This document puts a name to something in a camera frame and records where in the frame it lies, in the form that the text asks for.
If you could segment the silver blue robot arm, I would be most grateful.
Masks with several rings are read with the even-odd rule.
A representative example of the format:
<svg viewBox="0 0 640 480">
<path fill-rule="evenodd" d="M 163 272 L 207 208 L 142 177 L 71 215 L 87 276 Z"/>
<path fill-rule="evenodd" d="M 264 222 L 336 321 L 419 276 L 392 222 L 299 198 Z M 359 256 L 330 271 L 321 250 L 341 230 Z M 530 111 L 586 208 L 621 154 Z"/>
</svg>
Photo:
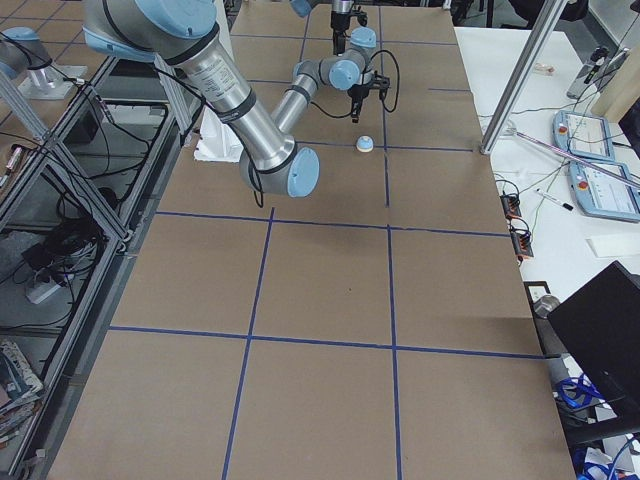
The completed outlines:
<svg viewBox="0 0 640 480">
<path fill-rule="evenodd" d="M 221 44 L 211 1 L 87 1 L 83 30 L 87 45 L 105 55 L 143 63 L 162 58 L 181 69 L 240 140 L 247 186 L 293 198 L 308 196 L 320 175 L 318 155 L 298 145 L 293 126 L 321 86 L 347 91 L 369 78 L 377 43 L 375 32 L 360 26 L 343 54 L 298 63 L 292 84 L 268 112 Z"/>
</svg>

